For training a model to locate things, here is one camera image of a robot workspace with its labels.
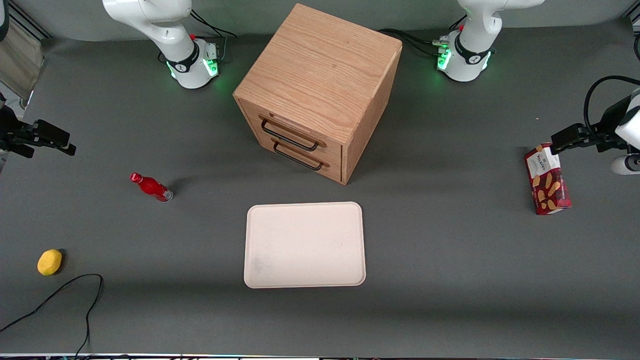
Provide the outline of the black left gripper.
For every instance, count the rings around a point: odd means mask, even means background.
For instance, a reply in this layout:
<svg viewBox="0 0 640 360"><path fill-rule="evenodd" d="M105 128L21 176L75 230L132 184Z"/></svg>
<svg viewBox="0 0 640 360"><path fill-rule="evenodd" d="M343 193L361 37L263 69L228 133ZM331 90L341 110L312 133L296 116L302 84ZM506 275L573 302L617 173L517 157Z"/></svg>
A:
<svg viewBox="0 0 640 360"><path fill-rule="evenodd" d="M594 125L598 138L596 149L598 152L607 150L625 150L631 152L628 141L622 139L615 130L619 126L626 126L632 119L627 114L631 103L631 96L626 96L606 109L601 120ZM590 130L583 124L572 124L551 135L551 152L558 155L566 150L586 148L594 145Z"/></svg>

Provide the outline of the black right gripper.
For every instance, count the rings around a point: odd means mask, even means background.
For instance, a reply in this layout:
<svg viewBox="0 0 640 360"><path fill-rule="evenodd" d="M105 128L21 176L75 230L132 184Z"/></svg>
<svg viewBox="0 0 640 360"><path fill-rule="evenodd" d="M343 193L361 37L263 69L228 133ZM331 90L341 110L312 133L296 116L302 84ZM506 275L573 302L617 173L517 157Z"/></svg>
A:
<svg viewBox="0 0 640 360"><path fill-rule="evenodd" d="M0 109L0 148L7 148L8 152L14 153L21 157L34 157L34 148L24 144L8 144L7 137L9 133L21 130L23 121L19 120L11 107L2 107ZM57 126L48 123L45 120L36 120L32 125L33 144L39 147L48 147L62 153L74 156L76 154L76 146L70 142L70 134Z"/></svg>

